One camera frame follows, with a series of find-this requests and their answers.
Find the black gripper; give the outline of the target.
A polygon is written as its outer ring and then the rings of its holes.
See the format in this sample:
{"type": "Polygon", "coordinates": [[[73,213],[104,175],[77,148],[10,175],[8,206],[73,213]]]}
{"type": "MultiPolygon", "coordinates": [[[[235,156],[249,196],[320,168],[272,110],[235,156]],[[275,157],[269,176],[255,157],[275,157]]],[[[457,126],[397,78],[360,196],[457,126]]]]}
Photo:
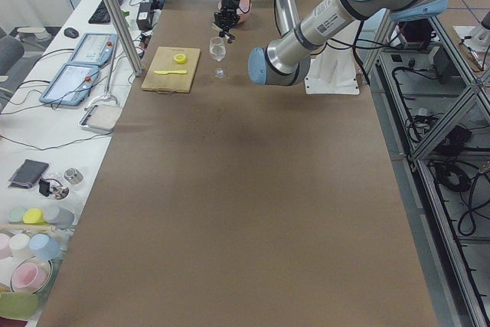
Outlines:
{"type": "Polygon", "coordinates": [[[240,22],[240,16],[237,14],[240,0],[221,0],[220,12],[214,13],[214,25],[220,31],[226,28],[227,33],[231,31],[240,22]]]}

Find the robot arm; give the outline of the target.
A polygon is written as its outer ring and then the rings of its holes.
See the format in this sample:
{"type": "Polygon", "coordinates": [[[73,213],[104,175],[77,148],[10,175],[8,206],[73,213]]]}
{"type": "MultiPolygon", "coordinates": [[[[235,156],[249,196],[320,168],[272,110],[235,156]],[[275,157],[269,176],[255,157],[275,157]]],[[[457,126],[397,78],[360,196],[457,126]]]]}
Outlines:
{"type": "MultiPolygon", "coordinates": [[[[353,21],[366,21],[381,9],[392,21],[414,21],[444,12],[449,0],[322,0],[300,19],[295,0],[273,0],[276,24],[281,37],[266,47],[254,48],[248,60],[250,79],[259,85],[289,87],[303,81],[309,72],[311,53],[353,21]]],[[[214,13],[214,27],[221,37],[240,20],[240,0],[221,0],[214,13]]]]}

